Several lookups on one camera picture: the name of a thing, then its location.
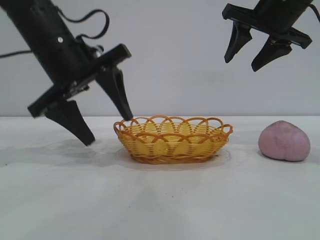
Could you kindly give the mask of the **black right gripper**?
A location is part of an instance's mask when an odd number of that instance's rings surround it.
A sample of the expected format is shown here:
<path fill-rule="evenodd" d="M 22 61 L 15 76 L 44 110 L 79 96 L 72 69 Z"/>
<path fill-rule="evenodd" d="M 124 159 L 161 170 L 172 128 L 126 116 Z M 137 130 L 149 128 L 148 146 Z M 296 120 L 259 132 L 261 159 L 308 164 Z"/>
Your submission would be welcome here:
<path fill-rule="evenodd" d="M 312 42 L 311 37 L 293 25 L 311 3 L 311 0 L 260 0 L 253 9 L 228 3 L 222 17 L 232 20 L 233 26 L 225 62 L 229 63 L 252 40 L 251 29 L 269 35 L 251 63 L 254 72 L 288 55 L 292 51 L 291 43 L 306 49 Z"/>

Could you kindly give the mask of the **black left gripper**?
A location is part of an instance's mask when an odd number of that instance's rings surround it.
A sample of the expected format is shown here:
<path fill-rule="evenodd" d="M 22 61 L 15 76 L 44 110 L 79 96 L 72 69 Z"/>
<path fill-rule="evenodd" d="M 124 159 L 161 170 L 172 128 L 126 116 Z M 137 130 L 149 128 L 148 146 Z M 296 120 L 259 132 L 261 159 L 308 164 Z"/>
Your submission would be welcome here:
<path fill-rule="evenodd" d="M 91 81 L 100 85 L 124 120 L 133 118 L 123 72 L 118 69 L 118 64 L 131 57 L 130 51 L 120 43 L 99 57 L 95 56 L 96 52 L 97 48 L 75 41 L 56 44 L 52 50 L 44 51 L 39 60 L 53 86 L 28 107 L 33 117 L 44 114 L 85 146 L 91 145 L 95 136 L 84 121 L 76 101 L 67 100 L 85 91 Z"/>

